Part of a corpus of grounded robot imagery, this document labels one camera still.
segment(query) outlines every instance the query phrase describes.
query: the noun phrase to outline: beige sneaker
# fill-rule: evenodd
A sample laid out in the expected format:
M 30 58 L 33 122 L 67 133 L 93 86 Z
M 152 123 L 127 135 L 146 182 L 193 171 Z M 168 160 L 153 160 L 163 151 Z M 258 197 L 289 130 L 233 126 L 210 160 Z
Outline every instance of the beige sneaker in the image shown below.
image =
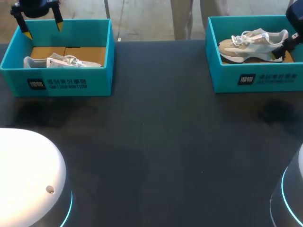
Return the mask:
M 220 55 L 232 62 L 242 63 L 248 58 L 260 58 L 264 61 L 282 62 L 282 57 L 272 60 L 271 52 L 282 46 L 288 32 L 269 33 L 259 28 L 245 31 L 242 35 L 233 36 L 219 43 Z

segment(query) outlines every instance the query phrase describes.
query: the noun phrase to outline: glowing blue light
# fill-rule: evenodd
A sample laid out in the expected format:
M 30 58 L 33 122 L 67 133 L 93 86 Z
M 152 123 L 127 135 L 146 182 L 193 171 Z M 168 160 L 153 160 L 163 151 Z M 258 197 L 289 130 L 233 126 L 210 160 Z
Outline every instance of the glowing blue light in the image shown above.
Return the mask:
M 290 209 L 286 199 L 285 199 L 285 195 L 284 195 L 284 190 L 283 190 L 283 180 L 284 180 L 284 175 L 286 173 L 286 170 L 284 171 L 283 173 L 283 176 L 282 176 L 282 180 L 281 180 L 281 190 L 282 190 L 282 196 L 283 196 L 283 199 L 284 199 L 284 202 L 285 202 L 285 205 L 287 207 L 287 209 L 289 210 L 289 212 L 291 213 L 291 215 L 293 216 L 293 218 L 303 227 L 303 224 L 302 222 L 294 215 L 294 213 L 292 212 L 292 210 Z
M 71 205 L 70 205 L 70 209 L 68 210 L 67 215 L 66 215 L 66 217 L 65 217 L 65 219 L 64 219 L 64 221 L 63 221 L 63 223 L 60 225 L 60 227 L 63 227 L 64 224 L 66 223 L 66 221 L 67 221 L 67 219 L 68 219 L 68 216 L 70 215 L 70 212 L 71 212 L 71 206 L 72 206 L 72 192 L 71 192 Z

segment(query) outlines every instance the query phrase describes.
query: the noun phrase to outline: black logo label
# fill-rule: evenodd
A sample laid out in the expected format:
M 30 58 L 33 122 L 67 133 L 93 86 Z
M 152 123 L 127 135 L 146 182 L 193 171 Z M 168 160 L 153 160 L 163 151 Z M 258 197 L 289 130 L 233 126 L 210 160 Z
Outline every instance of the black logo label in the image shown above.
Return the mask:
M 46 90 L 42 79 L 27 79 L 27 82 L 32 90 Z
M 255 74 L 241 74 L 238 85 L 251 85 L 255 80 Z

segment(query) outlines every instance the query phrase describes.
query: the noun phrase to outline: white robot dome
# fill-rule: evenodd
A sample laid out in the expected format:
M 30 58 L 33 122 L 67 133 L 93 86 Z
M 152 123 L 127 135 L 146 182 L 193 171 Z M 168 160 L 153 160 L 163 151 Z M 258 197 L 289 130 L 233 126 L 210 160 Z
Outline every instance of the white robot dome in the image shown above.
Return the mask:
M 303 227 L 303 145 L 298 149 L 270 199 L 274 227 Z
M 64 159 L 48 138 L 0 129 L 0 226 L 36 223 L 58 201 L 65 182 Z

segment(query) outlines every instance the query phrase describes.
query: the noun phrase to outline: cardboard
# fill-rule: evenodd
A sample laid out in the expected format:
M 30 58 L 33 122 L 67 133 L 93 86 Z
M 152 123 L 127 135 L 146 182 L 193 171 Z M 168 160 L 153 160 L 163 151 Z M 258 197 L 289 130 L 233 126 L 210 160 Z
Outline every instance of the cardboard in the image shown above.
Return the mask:
M 54 47 L 54 46 L 42 46 L 34 47 L 30 55 L 33 59 L 45 59 L 51 56 L 53 53 L 64 56 L 65 47 Z
M 96 62 L 104 65 L 106 47 L 34 47 L 31 53 L 33 59 L 45 59 L 57 53 L 61 56 L 72 55 L 81 61 Z
M 64 55 L 72 55 L 80 61 L 90 61 L 104 65 L 106 47 L 66 47 Z
M 222 57 L 221 57 L 221 59 L 222 59 L 223 64 L 239 64 L 239 63 L 233 63 L 233 62 L 231 62 L 231 61 L 229 61 L 225 58 L 222 58 Z M 291 54 L 288 51 L 286 51 L 285 52 L 285 59 L 283 60 L 282 63 L 293 63 L 293 62 L 294 62 L 294 60 L 293 60 Z M 276 62 L 262 61 L 261 59 L 258 59 L 258 58 L 249 58 L 242 64 L 245 64 L 245 63 L 276 63 Z

